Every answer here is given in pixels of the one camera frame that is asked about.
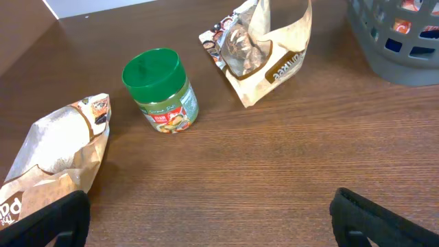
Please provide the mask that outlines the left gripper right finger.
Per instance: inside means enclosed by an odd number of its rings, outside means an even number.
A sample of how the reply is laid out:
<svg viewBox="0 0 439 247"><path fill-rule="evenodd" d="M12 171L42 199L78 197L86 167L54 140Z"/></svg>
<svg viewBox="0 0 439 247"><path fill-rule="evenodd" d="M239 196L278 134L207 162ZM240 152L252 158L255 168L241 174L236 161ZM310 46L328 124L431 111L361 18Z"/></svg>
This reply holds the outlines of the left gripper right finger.
<svg viewBox="0 0 439 247"><path fill-rule="evenodd" d="M438 234L340 187L329 207L338 246L438 246Z"/></svg>

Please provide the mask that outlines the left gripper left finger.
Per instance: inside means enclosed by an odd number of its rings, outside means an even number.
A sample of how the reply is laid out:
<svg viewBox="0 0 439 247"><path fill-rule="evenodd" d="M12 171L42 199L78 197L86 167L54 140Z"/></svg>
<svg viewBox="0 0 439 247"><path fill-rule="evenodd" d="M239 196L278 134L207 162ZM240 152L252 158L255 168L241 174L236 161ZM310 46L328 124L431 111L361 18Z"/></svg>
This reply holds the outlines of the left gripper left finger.
<svg viewBox="0 0 439 247"><path fill-rule="evenodd" d="M1 246L84 247L91 221L90 201L82 190L52 202L1 230Z"/></svg>

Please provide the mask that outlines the green lidded jar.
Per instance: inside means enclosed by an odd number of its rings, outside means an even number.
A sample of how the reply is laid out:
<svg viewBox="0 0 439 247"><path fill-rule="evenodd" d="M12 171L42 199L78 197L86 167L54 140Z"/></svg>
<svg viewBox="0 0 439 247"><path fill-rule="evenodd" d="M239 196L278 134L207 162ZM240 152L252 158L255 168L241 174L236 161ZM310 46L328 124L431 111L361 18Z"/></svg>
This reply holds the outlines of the green lidded jar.
<svg viewBox="0 0 439 247"><path fill-rule="evenodd" d="M158 48L139 54L124 67L121 79L156 131L182 132L196 120L198 101L174 50Z"/></svg>

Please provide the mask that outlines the tissue pack multipack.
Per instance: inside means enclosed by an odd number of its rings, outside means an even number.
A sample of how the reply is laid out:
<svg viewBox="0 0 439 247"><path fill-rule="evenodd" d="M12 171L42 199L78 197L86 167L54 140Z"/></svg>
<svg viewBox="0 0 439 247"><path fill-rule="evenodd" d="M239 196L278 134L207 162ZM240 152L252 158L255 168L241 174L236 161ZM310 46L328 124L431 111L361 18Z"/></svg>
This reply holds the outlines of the tissue pack multipack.
<svg viewBox="0 0 439 247"><path fill-rule="evenodd" d="M389 38L386 41L385 48L393 52L399 53L402 48L402 43ZM412 47L409 57L411 58L422 58L430 59L435 53L435 49L427 47Z"/></svg>

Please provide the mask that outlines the beige mushroom snack pouch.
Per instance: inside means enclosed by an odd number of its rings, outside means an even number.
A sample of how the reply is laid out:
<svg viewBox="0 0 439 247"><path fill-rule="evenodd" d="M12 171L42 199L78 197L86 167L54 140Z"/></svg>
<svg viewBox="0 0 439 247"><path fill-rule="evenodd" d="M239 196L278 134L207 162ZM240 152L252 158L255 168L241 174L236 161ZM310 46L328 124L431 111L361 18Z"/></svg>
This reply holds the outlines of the beige mushroom snack pouch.
<svg viewBox="0 0 439 247"><path fill-rule="evenodd" d="M301 18L272 30L270 1L247 0L199 40L247 108L302 67L311 24L310 1Z"/></svg>

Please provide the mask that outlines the red spaghetti packet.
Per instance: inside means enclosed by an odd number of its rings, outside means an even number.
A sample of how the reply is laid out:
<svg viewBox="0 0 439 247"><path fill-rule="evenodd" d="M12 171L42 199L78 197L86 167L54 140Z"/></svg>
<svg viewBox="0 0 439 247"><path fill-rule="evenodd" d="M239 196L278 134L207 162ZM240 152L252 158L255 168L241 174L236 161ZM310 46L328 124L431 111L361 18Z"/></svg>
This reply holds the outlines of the red spaghetti packet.
<svg viewBox="0 0 439 247"><path fill-rule="evenodd" d="M418 12L423 4L423 0L402 0L400 7L412 12ZM412 23L403 19L395 19L392 29L402 34L408 34L410 32ZM438 26L427 25L423 28L421 34L433 34L433 31L438 31Z"/></svg>

